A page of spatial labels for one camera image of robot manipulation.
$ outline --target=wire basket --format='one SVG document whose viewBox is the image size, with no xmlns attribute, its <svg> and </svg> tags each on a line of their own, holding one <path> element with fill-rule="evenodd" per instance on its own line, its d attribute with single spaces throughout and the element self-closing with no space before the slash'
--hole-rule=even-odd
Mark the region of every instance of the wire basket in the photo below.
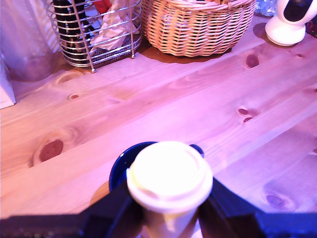
<svg viewBox="0 0 317 238">
<path fill-rule="evenodd" d="M 141 0 L 128 0 L 128 6 L 100 14 L 95 2 L 100 0 L 42 0 L 51 20 L 53 30 L 58 38 L 65 60 L 73 66 L 95 68 L 131 56 L 141 44 Z M 126 11 L 128 20 L 103 27 L 103 18 L 111 14 Z M 129 26 L 129 30 L 118 36 L 94 43 L 94 39 L 104 30 L 118 26 Z M 103 49 L 103 44 L 123 41 L 115 49 Z"/>
<path fill-rule="evenodd" d="M 255 0 L 143 0 L 149 42 L 174 56 L 210 56 L 234 47 L 250 26 Z"/>
</svg>

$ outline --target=glass jar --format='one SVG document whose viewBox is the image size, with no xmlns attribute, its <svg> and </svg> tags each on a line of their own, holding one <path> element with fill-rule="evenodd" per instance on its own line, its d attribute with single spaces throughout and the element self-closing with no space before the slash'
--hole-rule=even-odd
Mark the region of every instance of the glass jar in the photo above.
<svg viewBox="0 0 317 238">
<path fill-rule="evenodd" d="M 274 16 L 276 14 L 277 0 L 261 0 L 260 13 L 264 16 Z"/>
<path fill-rule="evenodd" d="M 53 53 L 29 0 L 1 0 L 1 53 L 12 79 L 39 81 L 51 74 Z"/>
</svg>

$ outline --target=wooden table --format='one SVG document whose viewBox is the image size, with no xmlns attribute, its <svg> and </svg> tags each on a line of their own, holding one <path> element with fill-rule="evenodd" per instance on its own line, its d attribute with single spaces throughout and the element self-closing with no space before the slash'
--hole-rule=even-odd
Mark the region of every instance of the wooden table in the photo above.
<svg viewBox="0 0 317 238">
<path fill-rule="evenodd" d="M 1 216 L 76 213 L 108 193 L 110 169 L 142 141 L 200 145 L 214 175 L 265 211 L 317 211 L 317 39 L 268 42 L 267 19 L 231 52 L 67 65 L 14 82 L 1 110 Z"/>
</svg>

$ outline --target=dark blue bowl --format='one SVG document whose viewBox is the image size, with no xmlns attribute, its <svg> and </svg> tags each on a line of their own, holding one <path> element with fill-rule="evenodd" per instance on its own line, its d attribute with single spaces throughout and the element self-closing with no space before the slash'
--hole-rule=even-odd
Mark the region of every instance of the dark blue bowl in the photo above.
<svg viewBox="0 0 317 238">
<path fill-rule="evenodd" d="M 131 146 L 129 149 L 125 150 L 114 162 L 109 176 L 109 191 L 113 191 L 115 187 L 121 184 L 127 179 L 126 170 L 131 166 L 137 155 L 145 147 L 157 143 L 157 141 L 147 141 Z M 203 150 L 198 145 L 190 145 L 196 149 L 202 157 L 204 157 Z"/>
</svg>

